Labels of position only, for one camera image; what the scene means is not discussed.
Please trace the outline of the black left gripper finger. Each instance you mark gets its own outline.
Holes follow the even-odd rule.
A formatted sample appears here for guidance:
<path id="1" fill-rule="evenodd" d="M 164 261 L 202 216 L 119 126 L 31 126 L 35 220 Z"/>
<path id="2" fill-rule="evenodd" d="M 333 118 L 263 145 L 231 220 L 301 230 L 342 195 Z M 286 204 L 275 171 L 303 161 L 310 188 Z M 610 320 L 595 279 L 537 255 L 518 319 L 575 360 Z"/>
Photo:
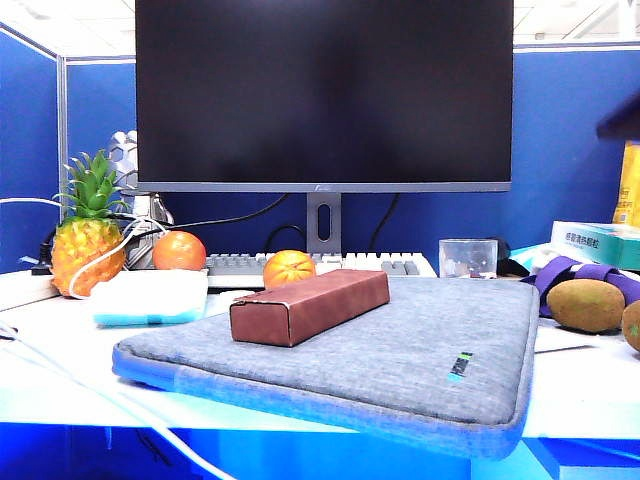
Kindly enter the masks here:
<path id="1" fill-rule="evenodd" d="M 636 93 L 607 114 L 596 126 L 598 138 L 638 140 L 640 98 Z"/>

